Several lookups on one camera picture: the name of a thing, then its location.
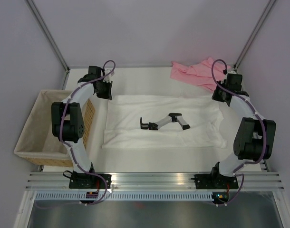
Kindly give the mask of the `white t shirt robot print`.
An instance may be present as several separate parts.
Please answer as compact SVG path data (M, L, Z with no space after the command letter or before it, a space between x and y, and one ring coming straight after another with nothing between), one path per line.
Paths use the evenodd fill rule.
M223 114L209 95L118 95L108 102L104 149L224 148Z

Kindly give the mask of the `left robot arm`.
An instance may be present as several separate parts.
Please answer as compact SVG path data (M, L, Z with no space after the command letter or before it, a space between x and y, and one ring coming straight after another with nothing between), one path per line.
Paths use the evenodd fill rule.
M80 183L86 188L92 188L97 182L93 174L93 165L83 143L86 131L82 108L89 98L111 100L114 68L106 70L97 66L90 66L88 73L78 80L77 87L68 97L51 105L52 134L65 146L73 163L73 171L82 173Z

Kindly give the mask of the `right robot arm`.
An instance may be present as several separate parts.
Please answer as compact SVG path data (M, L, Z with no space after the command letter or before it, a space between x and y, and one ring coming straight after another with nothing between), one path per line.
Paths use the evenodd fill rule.
M211 170L210 183L220 188L227 182L227 177L235 176L246 165L271 157L276 123L257 112L248 93L242 90L242 75L227 73L224 80L217 82L212 99L226 103L241 118L233 152Z

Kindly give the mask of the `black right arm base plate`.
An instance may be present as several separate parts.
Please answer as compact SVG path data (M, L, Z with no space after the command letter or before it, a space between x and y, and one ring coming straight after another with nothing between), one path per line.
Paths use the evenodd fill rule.
M211 174L196 174L192 180L198 190L226 190L238 189L239 185L236 177L212 176Z

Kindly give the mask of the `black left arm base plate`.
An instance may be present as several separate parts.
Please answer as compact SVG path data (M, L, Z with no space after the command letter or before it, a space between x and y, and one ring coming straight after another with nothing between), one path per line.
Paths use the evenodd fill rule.
M73 172L70 177L69 188L70 189L109 189L111 185L110 174L100 174L100 177Z

